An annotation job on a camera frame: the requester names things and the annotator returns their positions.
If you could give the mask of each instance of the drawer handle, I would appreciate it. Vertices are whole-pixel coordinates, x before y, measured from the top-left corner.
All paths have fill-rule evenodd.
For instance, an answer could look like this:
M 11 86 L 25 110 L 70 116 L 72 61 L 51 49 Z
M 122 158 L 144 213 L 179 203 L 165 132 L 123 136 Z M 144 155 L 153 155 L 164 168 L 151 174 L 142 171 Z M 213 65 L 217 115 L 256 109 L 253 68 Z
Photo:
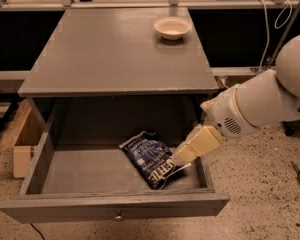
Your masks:
M 118 210 L 118 215 L 116 217 L 114 217 L 114 220 L 118 221 L 118 222 L 124 220 L 124 218 L 121 216 L 121 211 L 120 210 Z

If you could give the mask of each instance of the snack bag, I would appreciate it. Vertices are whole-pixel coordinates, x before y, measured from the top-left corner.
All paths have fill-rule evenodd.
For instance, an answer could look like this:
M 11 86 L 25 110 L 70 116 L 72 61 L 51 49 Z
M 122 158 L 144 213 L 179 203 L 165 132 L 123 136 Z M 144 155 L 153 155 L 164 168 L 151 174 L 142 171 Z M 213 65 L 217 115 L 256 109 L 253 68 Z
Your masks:
M 180 168 L 172 162 L 171 151 L 154 133 L 141 132 L 119 147 L 127 154 L 151 189 L 161 189 Z

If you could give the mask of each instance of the cabinet top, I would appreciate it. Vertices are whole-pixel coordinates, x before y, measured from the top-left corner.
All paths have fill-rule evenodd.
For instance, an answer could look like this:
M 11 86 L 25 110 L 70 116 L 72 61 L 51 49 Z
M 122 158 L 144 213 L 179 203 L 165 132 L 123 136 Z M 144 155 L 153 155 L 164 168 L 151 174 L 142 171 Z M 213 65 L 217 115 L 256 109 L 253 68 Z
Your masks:
M 193 27 L 168 41 L 153 23 L 187 8 L 68 9 L 26 77 L 24 97 L 191 94 L 217 84 Z

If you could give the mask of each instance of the cardboard box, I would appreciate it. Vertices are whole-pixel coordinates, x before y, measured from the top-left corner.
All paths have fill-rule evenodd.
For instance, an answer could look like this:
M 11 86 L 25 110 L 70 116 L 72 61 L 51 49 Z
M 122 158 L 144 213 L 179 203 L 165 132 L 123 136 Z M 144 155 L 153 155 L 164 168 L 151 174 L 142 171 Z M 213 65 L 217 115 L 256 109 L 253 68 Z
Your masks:
M 37 146 L 13 147 L 13 176 L 15 178 L 24 178 L 27 175 L 36 148 Z
M 13 118 L 0 135 L 0 152 L 15 146 L 36 146 L 43 129 L 31 110 L 27 100 L 23 100 Z

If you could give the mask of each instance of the drawer front panel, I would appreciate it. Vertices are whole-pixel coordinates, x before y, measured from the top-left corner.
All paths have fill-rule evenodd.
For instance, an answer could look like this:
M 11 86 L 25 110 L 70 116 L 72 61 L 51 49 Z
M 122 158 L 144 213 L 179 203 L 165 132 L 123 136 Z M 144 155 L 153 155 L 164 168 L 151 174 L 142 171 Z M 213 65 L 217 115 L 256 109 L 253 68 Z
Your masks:
M 14 200 L 0 210 L 21 223 L 216 216 L 229 200 L 223 193 Z

